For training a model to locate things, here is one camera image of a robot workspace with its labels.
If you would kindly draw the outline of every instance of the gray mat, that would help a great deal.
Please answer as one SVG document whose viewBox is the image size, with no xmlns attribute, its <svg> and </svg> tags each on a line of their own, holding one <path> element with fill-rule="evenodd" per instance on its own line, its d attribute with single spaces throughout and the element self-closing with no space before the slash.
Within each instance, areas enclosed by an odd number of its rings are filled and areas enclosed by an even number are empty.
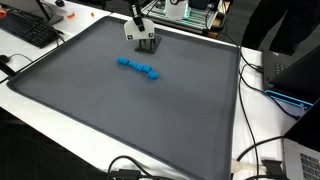
<svg viewBox="0 0 320 180">
<path fill-rule="evenodd" d="M 191 178 L 229 179 L 238 50 L 157 29 L 156 53 L 136 53 L 123 23 L 99 20 L 8 86 Z M 117 57 L 151 65 L 160 77 Z"/>
</svg>

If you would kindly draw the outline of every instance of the wire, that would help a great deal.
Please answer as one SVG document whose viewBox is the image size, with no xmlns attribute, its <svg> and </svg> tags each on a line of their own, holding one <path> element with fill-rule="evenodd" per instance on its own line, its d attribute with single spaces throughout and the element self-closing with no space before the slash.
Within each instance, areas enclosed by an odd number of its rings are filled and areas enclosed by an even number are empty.
<svg viewBox="0 0 320 180">
<path fill-rule="evenodd" d="M 263 140 L 263 141 L 260 141 L 258 143 L 256 143 L 255 145 L 252 145 L 250 147 L 248 147 L 246 150 L 244 150 L 239 156 L 238 158 L 236 159 L 237 161 L 241 161 L 241 159 L 249 152 L 251 151 L 254 147 L 257 147 L 257 146 L 260 146 L 261 144 L 265 144 L 265 143 L 268 143 L 268 142 L 271 142 L 271 141 L 274 141 L 274 140 L 277 140 L 277 139 L 282 139 L 283 136 L 277 136 L 277 137 L 274 137 L 274 138 L 270 138 L 270 139 L 266 139 L 266 140 Z"/>
<path fill-rule="evenodd" d="M 111 168 L 112 168 L 112 165 L 119 159 L 128 159 L 130 160 L 134 165 L 137 166 L 137 168 L 139 168 L 139 170 L 141 170 L 144 174 L 146 175 L 141 175 L 140 178 L 149 178 L 149 179 L 156 179 L 156 180 L 173 180 L 171 178 L 167 178 L 167 177 L 162 177 L 162 176 L 152 176 L 150 173 L 148 173 L 145 169 L 143 169 L 143 167 L 139 164 L 139 162 L 135 159 L 133 159 L 132 157 L 130 156 L 118 156 L 117 158 L 115 158 L 109 165 L 109 168 L 108 168 L 108 175 L 107 175 L 107 178 L 110 179 L 110 172 L 111 172 Z"/>
<path fill-rule="evenodd" d="M 256 154 L 256 161 L 257 161 L 257 176 L 259 176 L 259 157 L 258 157 L 258 150 L 257 150 L 257 146 L 256 146 L 256 139 L 253 135 L 253 132 L 252 132 L 252 129 L 251 129 L 251 126 L 250 126 L 250 122 L 248 120 L 248 117 L 247 117 L 247 113 L 244 109 L 244 105 L 243 105 L 243 101 L 242 101 L 242 96 L 241 96 L 241 81 L 243 80 L 242 78 L 242 73 L 244 71 L 244 68 L 248 66 L 248 64 L 245 64 L 243 67 L 242 67 L 242 70 L 240 72 L 240 81 L 239 81 L 239 99 L 240 99 L 240 104 L 241 104 L 241 108 L 242 108 L 242 111 L 243 111 L 243 114 L 244 114 L 244 117 L 245 117 L 245 120 L 247 122 L 247 125 L 249 127 L 249 131 L 250 131 L 250 134 L 251 134 L 251 137 L 252 137 L 252 141 L 253 141 L 253 144 L 255 145 L 254 146 L 254 150 L 255 150 L 255 154 Z"/>
<path fill-rule="evenodd" d="M 280 108 L 280 110 L 283 111 L 286 115 L 292 117 L 292 118 L 295 119 L 295 120 L 298 120 L 298 119 L 300 118 L 299 116 L 295 116 L 295 115 L 292 115 L 292 114 L 288 113 L 286 110 L 284 110 L 284 108 L 283 108 L 275 99 L 269 97 L 269 96 L 266 95 L 263 91 L 261 91 L 261 90 L 259 90 L 259 89 L 257 89 L 257 88 L 254 88 L 254 87 L 252 87 L 252 86 L 250 86 L 250 85 L 246 82 L 246 80 L 243 78 L 242 74 L 241 74 L 241 73 L 239 73 L 239 74 L 240 74 L 240 78 L 242 79 L 242 81 L 244 82 L 244 84 L 245 84 L 247 87 L 249 87 L 250 89 L 253 89 L 253 90 L 261 93 L 262 95 L 264 95 L 265 97 L 267 97 L 268 99 L 270 99 L 271 101 L 273 101 L 273 102 Z"/>
<path fill-rule="evenodd" d="M 162 177 L 162 176 L 143 176 L 142 175 L 141 178 L 156 179 L 156 180 L 160 180 L 160 179 L 163 179 L 163 180 L 174 180 L 174 179 L 167 178 L 167 177 Z"/>
<path fill-rule="evenodd" d="M 146 17 L 149 17 L 150 11 L 152 11 L 152 9 L 157 5 L 157 3 L 158 3 L 159 1 L 160 1 L 160 0 L 157 0 L 157 1 L 152 5 L 152 7 L 149 9 L 149 11 L 148 11 L 147 14 L 146 14 Z"/>
<path fill-rule="evenodd" d="M 48 9 L 50 10 L 50 14 L 51 14 L 51 16 L 49 17 L 49 20 L 53 17 L 53 10 L 51 9 L 51 7 L 48 5 L 48 4 L 46 4 L 46 3 L 41 3 L 42 5 L 46 5 L 47 7 L 48 7 Z"/>
<path fill-rule="evenodd" d="M 283 107 L 282 107 L 275 99 L 270 98 L 270 97 L 269 97 L 269 99 L 271 99 L 271 100 L 281 109 L 281 111 L 283 111 L 286 115 L 292 117 L 292 118 L 295 119 L 295 120 L 300 119 L 300 116 L 292 115 L 292 114 L 288 113 L 286 110 L 284 110 Z"/>
<path fill-rule="evenodd" d="M 270 178 L 270 176 L 268 176 L 268 175 L 256 175 L 256 176 L 252 176 L 252 177 L 249 177 L 249 178 L 247 178 L 247 179 L 245 179 L 245 180 L 253 180 L 253 179 L 260 179 L 260 178 Z"/>
<path fill-rule="evenodd" d="M 33 61 L 32 61 L 30 58 L 28 58 L 27 56 L 25 56 L 25 55 L 23 55 L 23 54 L 19 54 L 19 53 L 13 54 L 13 55 L 9 56 L 9 59 L 11 59 L 13 56 L 22 56 L 22 57 L 26 58 L 28 61 L 33 62 Z"/>
<path fill-rule="evenodd" d="M 8 80 L 8 77 L 6 77 L 6 78 L 3 79 L 2 81 L 0 81 L 0 84 L 2 84 L 3 82 L 5 82 L 6 80 Z"/>
<path fill-rule="evenodd" d="M 239 46 L 228 34 L 223 33 L 223 32 L 221 32 L 220 34 L 224 34 L 224 35 L 240 50 L 240 52 L 241 52 L 241 57 L 242 57 L 243 61 L 244 61 L 246 64 L 248 64 L 248 66 L 250 66 L 252 69 L 254 69 L 254 70 L 262 73 L 262 67 L 248 63 L 248 61 L 246 60 L 246 58 L 243 56 L 242 47 L 241 47 L 241 46 Z"/>
<path fill-rule="evenodd" d="M 110 163 L 109 168 L 108 168 L 108 179 L 109 179 L 109 174 L 110 174 L 110 172 L 111 172 L 112 165 L 113 165 L 117 160 L 119 160 L 119 159 L 128 159 L 128 160 L 130 160 L 130 161 L 131 161 L 134 165 L 136 165 L 137 168 L 139 168 L 144 174 L 146 174 L 146 175 L 148 175 L 148 176 L 152 176 L 150 173 L 148 173 L 146 170 L 144 170 L 144 169 L 142 168 L 142 166 L 141 166 L 135 159 L 133 159 L 133 158 L 130 157 L 130 156 L 125 156 L 125 155 L 123 155 L 123 156 L 118 156 L 117 158 L 115 158 L 115 159 Z"/>
</svg>

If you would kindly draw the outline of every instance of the white table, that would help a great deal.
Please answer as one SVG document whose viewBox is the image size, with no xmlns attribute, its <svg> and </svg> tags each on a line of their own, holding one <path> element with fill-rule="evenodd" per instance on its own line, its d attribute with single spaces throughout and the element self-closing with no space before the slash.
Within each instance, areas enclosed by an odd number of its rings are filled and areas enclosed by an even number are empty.
<svg viewBox="0 0 320 180">
<path fill-rule="evenodd" d="M 54 0 L 46 0 L 46 2 L 53 4 Z M 58 10 L 58 14 L 63 15 L 65 18 L 63 21 L 55 24 L 54 27 L 64 32 L 64 38 L 66 40 L 75 36 L 99 18 L 110 15 L 109 12 L 99 9 L 93 9 L 67 1 L 65 1 L 65 3 L 66 6 Z M 72 12 L 74 12 L 76 16 L 71 19 L 66 18 L 66 15 Z M 111 16 L 129 19 L 129 17 L 120 14 L 111 14 Z M 223 43 L 160 25 L 156 25 L 156 27 L 184 34 L 186 36 Z M 0 39 L 4 39 L 3 41 L 6 42 L 6 44 L 0 44 L 1 53 L 4 53 L 7 56 L 21 53 L 33 60 L 36 60 L 56 47 L 56 43 L 52 43 L 44 49 L 38 49 L 2 30 L 0 30 Z M 261 64 L 260 52 L 244 48 L 243 54 L 250 63 L 257 65 Z M 11 60 L 9 66 L 14 70 L 18 70 L 28 63 L 29 62 L 23 57 L 16 56 Z M 5 77 L 5 74 L 0 72 L 0 80 Z M 254 70 L 246 68 L 244 71 L 244 78 L 249 84 L 260 89 L 262 88 L 261 75 Z M 242 85 L 241 90 L 244 106 L 257 142 L 274 136 L 283 135 L 295 123 L 294 120 L 281 112 L 276 105 L 261 94 L 245 87 L 245 85 Z M 0 94 L 0 106 L 3 109 L 99 169 L 106 171 L 110 162 L 115 157 L 119 155 L 128 155 L 143 163 L 147 167 L 147 170 L 153 175 L 167 176 L 175 179 L 187 179 L 187 177 L 148 155 L 128 147 L 39 103 L 14 93 L 6 86 L 6 82 L 0 84 Z M 300 113 L 300 110 L 293 106 L 284 105 L 284 107 L 291 113 Z M 238 100 L 233 131 L 232 157 L 236 158 L 250 145 L 252 145 L 252 139 Z M 281 149 L 280 141 L 262 145 L 258 148 L 259 157 L 282 160 Z M 248 155 L 243 158 L 243 162 L 255 164 L 254 151 L 248 153 Z M 127 160 L 120 160 L 117 161 L 114 167 L 134 168 L 134 165 Z M 237 173 L 234 179 L 245 179 L 253 175 L 255 175 L 255 171 L 242 171 Z"/>
</svg>

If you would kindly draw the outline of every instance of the monitor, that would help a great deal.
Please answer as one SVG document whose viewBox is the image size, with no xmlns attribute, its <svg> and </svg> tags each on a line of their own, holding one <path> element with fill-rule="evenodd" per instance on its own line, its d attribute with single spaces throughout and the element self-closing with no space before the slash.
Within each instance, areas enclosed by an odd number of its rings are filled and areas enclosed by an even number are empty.
<svg viewBox="0 0 320 180">
<path fill-rule="evenodd" d="M 18 9 L 33 16 L 39 17 L 50 24 L 54 24 L 63 19 L 62 16 L 55 15 L 54 12 L 49 12 L 49 15 L 40 0 L 0 0 L 0 4 L 4 4 L 14 9 Z"/>
</svg>

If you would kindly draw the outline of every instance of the keyboard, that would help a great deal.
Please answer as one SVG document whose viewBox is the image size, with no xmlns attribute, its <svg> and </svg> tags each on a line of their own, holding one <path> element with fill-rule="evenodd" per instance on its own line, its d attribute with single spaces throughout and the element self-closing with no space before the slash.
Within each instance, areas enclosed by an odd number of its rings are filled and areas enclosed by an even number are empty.
<svg viewBox="0 0 320 180">
<path fill-rule="evenodd" d="M 52 26 L 16 11 L 8 11 L 6 16 L 0 19 L 0 28 L 39 48 L 58 38 Z"/>
<path fill-rule="evenodd" d="M 320 180 L 320 161 L 302 153 L 300 157 L 304 178 L 307 180 Z"/>
<path fill-rule="evenodd" d="M 274 64 L 274 68 L 276 71 L 276 75 L 281 74 L 284 70 L 286 70 L 288 68 L 288 66 L 282 65 L 282 64 Z"/>
</svg>

